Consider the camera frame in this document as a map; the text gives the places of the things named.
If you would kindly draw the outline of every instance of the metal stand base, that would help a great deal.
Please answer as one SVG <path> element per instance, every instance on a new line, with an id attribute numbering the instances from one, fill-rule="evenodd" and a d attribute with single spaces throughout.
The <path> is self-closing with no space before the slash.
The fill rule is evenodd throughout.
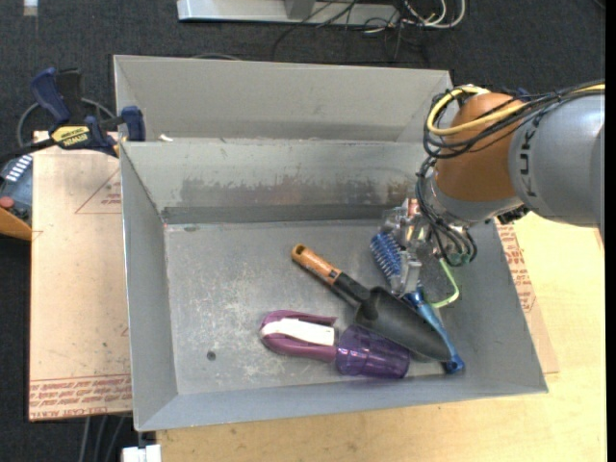
<path id="1" fill-rule="evenodd" d="M 316 2 L 308 19 L 289 18 L 285 0 L 178 0 L 177 11 L 180 21 L 243 21 L 322 24 L 341 13 L 349 3 Z M 396 19 L 398 11 L 392 5 L 362 4 L 353 6 L 350 15 L 346 13 L 331 24 L 380 27 Z"/>

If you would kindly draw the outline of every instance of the black carpet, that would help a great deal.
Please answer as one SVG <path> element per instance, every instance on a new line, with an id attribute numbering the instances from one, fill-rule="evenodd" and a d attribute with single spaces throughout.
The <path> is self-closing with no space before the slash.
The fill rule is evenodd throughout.
<path id="1" fill-rule="evenodd" d="M 114 54 L 189 57 L 224 53 L 269 61 L 289 26 L 179 23 L 177 0 L 0 0 L 0 153 L 33 103 L 29 81 L 48 66 L 79 67 L 86 97 L 114 107 Z M 468 0 L 453 30 L 415 30 L 395 39 L 342 28 L 296 27 L 279 42 L 280 62 L 446 69 L 454 84 L 547 92 L 605 74 L 605 13 L 593 0 Z M 49 126 L 45 117 L 39 128 Z M 0 460 L 77 460 L 84 420 L 28 423 L 30 246 L 0 237 Z M 130 423 L 119 445 L 136 443 Z"/>

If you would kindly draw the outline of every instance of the black wire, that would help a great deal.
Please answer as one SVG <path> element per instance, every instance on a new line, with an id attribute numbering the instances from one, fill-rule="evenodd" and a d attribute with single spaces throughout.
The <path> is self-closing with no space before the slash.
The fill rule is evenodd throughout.
<path id="1" fill-rule="evenodd" d="M 88 447 L 88 438 L 90 434 L 90 423 L 91 417 L 86 418 L 86 422 L 84 423 L 84 434 L 81 438 L 81 448 L 79 449 L 79 458 L 78 462 L 85 462 L 86 460 L 86 448 Z"/>
<path id="2" fill-rule="evenodd" d="M 294 24 L 292 27 L 290 27 L 289 29 L 287 29 L 286 31 L 284 31 L 278 38 L 277 40 L 274 42 L 273 46 L 271 47 L 271 52 L 270 52 L 270 59 L 272 62 L 275 62 L 275 58 L 276 58 L 276 50 L 278 48 L 278 46 L 280 45 L 280 43 L 283 41 L 284 38 L 286 38 L 290 33 L 292 33 L 295 29 L 301 27 L 301 24 L 305 24 L 306 22 L 308 22 L 311 18 L 313 18 L 315 15 L 321 13 L 322 11 L 324 11 L 325 9 L 327 9 L 330 5 L 335 4 L 340 2 L 341 0 L 330 0 L 328 1 L 325 5 L 323 5 L 320 9 L 317 9 L 316 11 L 312 12 L 310 15 L 308 15 L 307 17 L 305 17 L 304 19 L 302 19 L 300 22 L 298 22 L 297 24 Z"/>
<path id="3" fill-rule="evenodd" d="M 109 444 L 109 447 L 107 448 L 107 453 L 105 454 L 105 458 L 103 459 L 103 462 L 109 462 L 109 460 L 111 459 L 112 453 L 116 449 L 117 437 L 119 436 L 119 433 L 122 429 L 122 426 L 124 425 L 124 422 L 126 421 L 126 418 L 127 416 L 119 417 L 119 421 L 117 422 L 117 425 L 115 426 L 114 435 L 112 436 L 112 440 Z"/>
<path id="4" fill-rule="evenodd" d="M 240 57 L 236 57 L 235 55 L 227 55 L 226 53 L 201 53 L 199 55 L 193 55 L 191 58 L 214 58 L 220 60 L 232 60 L 235 62 L 243 61 Z"/>
<path id="5" fill-rule="evenodd" d="M 55 142 L 52 139 L 47 139 L 46 141 L 31 143 L 30 145 L 24 145 L 23 147 L 19 147 L 18 149 L 13 150 L 7 154 L 2 154 L 0 156 L 0 167 L 2 167 L 5 163 L 12 159 L 24 156 L 25 154 L 32 154 L 33 152 L 37 152 L 47 147 L 51 147 L 52 145 L 55 145 Z"/>
<path id="6" fill-rule="evenodd" d="M 100 421 L 100 426 L 98 426 L 98 434 L 96 435 L 96 444 L 94 445 L 94 455 L 92 456 L 93 462 L 98 462 L 98 454 L 100 452 L 100 446 L 103 440 L 103 434 L 105 433 L 105 426 L 107 425 L 108 420 L 109 420 L 109 416 L 103 416 L 103 419 Z"/>
<path id="7" fill-rule="evenodd" d="M 429 156 L 437 158 L 437 159 L 450 159 L 466 152 L 469 152 L 473 146 L 475 146 L 479 141 L 486 139 L 489 136 L 492 136 L 503 128 L 516 123 L 521 122 L 516 128 L 512 131 L 517 130 L 520 126 L 526 123 L 526 120 L 533 116 L 544 115 L 547 110 L 552 106 L 557 106 L 563 104 L 565 101 L 569 101 L 571 99 L 582 97 L 586 95 L 594 95 L 603 93 L 600 90 L 582 90 L 587 87 L 596 86 L 604 81 L 593 81 L 591 83 L 582 84 L 579 86 L 574 86 L 571 88 L 567 88 L 564 90 L 558 90 L 550 94 L 543 94 L 537 96 L 535 99 L 527 101 L 525 105 L 518 110 L 517 112 L 506 116 L 505 118 L 496 121 L 489 127 L 486 127 L 484 130 L 479 132 L 477 135 L 460 141 L 452 141 L 451 139 L 443 139 L 439 136 L 435 136 L 432 132 L 427 129 L 427 125 L 424 126 L 424 135 L 423 135 L 423 147 L 424 150 L 428 153 Z M 435 114 L 436 119 L 440 119 L 442 114 L 445 112 L 445 107 L 441 108 Z"/>

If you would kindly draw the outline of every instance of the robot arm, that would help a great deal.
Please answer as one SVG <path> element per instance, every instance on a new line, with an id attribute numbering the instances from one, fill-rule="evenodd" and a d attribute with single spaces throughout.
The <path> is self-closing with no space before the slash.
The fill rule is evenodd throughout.
<path id="1" fill-rule="evenodd" d="M 472 260 L 467 230 L 512 211 L 599 226 L 603 238 L 604 81 L 522 97 L 464 86 L 435 99 L 416 196 L 441 253 Z"/>

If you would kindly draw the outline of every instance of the green cable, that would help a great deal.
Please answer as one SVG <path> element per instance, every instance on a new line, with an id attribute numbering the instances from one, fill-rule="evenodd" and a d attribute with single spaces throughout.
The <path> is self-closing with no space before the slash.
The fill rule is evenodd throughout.
<path id="1" fill-rule="evenodd" d="M 451 275 L 451 270 L 449 269 L 449 266 L 447 265 L 447 262 L 445 261 L 445 259 L 440 258 L 439 264 L 441 264 L 441 268 L 443 269 L 443 272 L 447 276 L 447 279 L 451 283 L 451 286 L 453 286 L 453 293 L 441 301 L 437 301 L 435 303 L 430 302 L 433 308 L 441 308 L 445 305 L 451 304 L 460 296 L 460 289 L 458 288 L 458 285 L 455 283 L 455 280 L 453 279 L 453 275 Z"/>

